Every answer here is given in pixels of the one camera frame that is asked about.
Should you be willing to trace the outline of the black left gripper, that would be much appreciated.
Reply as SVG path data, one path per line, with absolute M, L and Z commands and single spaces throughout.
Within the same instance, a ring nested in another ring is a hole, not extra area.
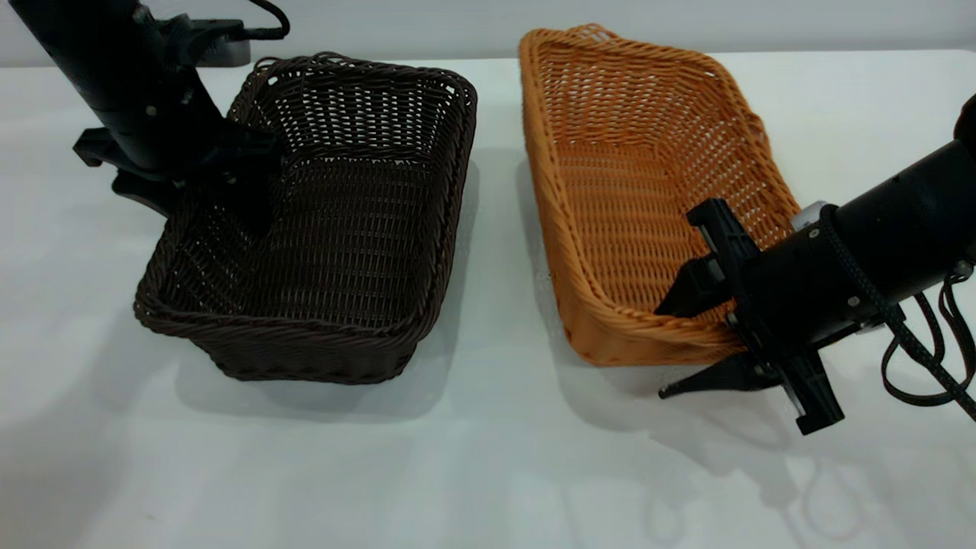
M 198 73 L 251 38 L 247 30 L 81 30 L 73 36 L 73 84 L 101 126 L 75 152 L 91 167 L 118 167 L 118 197 L 171 217 L 178 185 L 229 185 L 229 205 L 251 234 L 271 229 L 277 136 L 220 113 Z

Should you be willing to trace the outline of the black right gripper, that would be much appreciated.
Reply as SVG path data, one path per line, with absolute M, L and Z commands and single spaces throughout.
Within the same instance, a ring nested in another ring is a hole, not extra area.
M 746 351 L 659 390 L 661 399 L 687 393 L 756 392 L 780 386 L 798 410 L 803 435 L 843 420 L 820 348 L 851 335 L 869 299 L 834 247 L 839 239 L 868 271 L 868 246 L 889 225 L 885 199 L 859 197 L 823 209 L 823 219 L 759 250 L 726 201 L 710 198 L 688 212 L 710 255 L 687 261 L 661 303 L 659 316 L 694 317 L 734 300 L 730 326 Z

